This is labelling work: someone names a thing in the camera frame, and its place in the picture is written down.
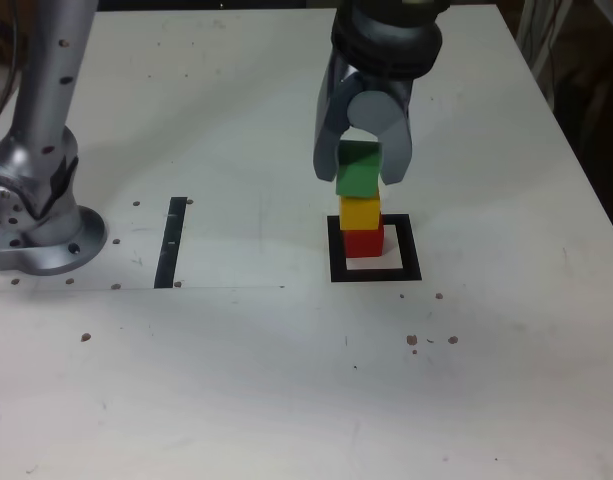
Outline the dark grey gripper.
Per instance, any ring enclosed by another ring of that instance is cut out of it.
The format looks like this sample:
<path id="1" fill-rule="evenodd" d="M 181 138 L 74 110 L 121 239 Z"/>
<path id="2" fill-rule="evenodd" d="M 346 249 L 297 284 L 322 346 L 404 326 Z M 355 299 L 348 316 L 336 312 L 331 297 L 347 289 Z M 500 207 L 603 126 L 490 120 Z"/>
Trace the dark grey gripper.
<path id="1" fill-rule="evenodd" d="M 400 183 L 412 159 L 409 106 L 413 84 L 413 80 L 362 72 L 332 52 L 317 100 L 313 150 L 317 178 L 335 179 L 340 139 L 351 124 L 377 138 L 383 183 Z"/>

